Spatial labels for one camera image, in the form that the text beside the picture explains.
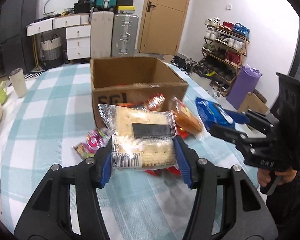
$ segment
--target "wooden door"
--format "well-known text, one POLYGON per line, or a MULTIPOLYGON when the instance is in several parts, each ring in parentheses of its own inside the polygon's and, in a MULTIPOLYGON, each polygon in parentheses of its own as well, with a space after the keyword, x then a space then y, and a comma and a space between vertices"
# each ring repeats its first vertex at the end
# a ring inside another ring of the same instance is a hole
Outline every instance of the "wooden door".
POLYGON ((188 0, 148 0, 140 53, 175 55, 188 0))

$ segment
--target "silver bolt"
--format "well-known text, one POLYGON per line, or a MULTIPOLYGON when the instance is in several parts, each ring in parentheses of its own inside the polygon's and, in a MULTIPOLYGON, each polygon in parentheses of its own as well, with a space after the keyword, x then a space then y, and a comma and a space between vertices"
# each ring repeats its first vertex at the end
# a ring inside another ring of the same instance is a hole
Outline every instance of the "silver bolt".
POLYGON ((241 171, 241 170, 242 170, 242 168, 241 168, 239 165, 234 165, 234 166, 233 166, 233 169, 234 169, 235 171, 241 171))
POLYGON ((206 165, 208 163, 208 161, 204 158, 201 158, 198 160, 198 163, 201 164, 201 165, 206 165))
POLYGON ((86 163, 87 164, 93 164, 94 163, 94 158, 87 158, 86 163))
POLYGON ((57 170, 59 170, 59 168, 60 168, 60 165, 59 165, 59 164, 53 164, 53 165, 51 166, 51 169, 52 169, 53 171, 57 171, 57 170))

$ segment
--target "hand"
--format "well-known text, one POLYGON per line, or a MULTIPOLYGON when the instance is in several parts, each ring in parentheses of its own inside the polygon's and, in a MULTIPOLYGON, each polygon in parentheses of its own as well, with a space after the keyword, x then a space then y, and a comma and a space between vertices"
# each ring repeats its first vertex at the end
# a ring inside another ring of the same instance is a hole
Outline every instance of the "hand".
MULTIPOLYGON (((297 171, 293 170, 290 167, 285 172, 275 171, 274 174, 277 176, 282 176, 281 181, 278 183, 278 186, 281 186, 285 183, 289 183, 293 181, 293 179, 296 177, 297 171)), ((258 182, 260 186, 265 187, 270 181, 271 181, 270 171, 258 169, 258 182)))

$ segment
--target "green mug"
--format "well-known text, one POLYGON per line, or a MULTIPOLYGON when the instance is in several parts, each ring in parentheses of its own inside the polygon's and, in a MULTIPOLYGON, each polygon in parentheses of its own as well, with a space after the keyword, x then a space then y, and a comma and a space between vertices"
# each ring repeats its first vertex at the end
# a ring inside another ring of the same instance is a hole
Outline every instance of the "green mug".
POLYGON ((3 103, 7 100, 7 84, 2 81, 0 84, 0 103, 3 103))

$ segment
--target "blue and white tablecloth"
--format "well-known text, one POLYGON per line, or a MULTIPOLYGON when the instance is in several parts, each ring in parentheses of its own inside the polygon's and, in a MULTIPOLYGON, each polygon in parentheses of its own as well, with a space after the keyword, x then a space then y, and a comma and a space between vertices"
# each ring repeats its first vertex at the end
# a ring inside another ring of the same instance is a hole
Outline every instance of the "blue and white tablecloth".
MULTIPOLYGON (((169 66, 189 83, 184 103, 191 111, 198 113, 196 97, 213 100, 178 68, 169 66)), ((85 141, 85 134, 94 128, 89 64, 51 69, 36 80, 17 113, 2 156, 2 214, 11 232, 50 166, 81 162, 72 146, 85 141)), ((243 164, 234 145, 213 137, 205 141, 190 138, 186 143, 199 157, 217 166, 241 165, 258 185, 256 169, 243 164)), ((186 230, 195 190, 165 171, 159 177, 142 171, 115 171, 97 194, 111 240, 176 240, 182 239, 186 230)), ((219 231, 221 200, 222 192, 218 191, 213 233, 219 231)), ((80 233, 74 186, 70 202, 73 231, 80 233)))

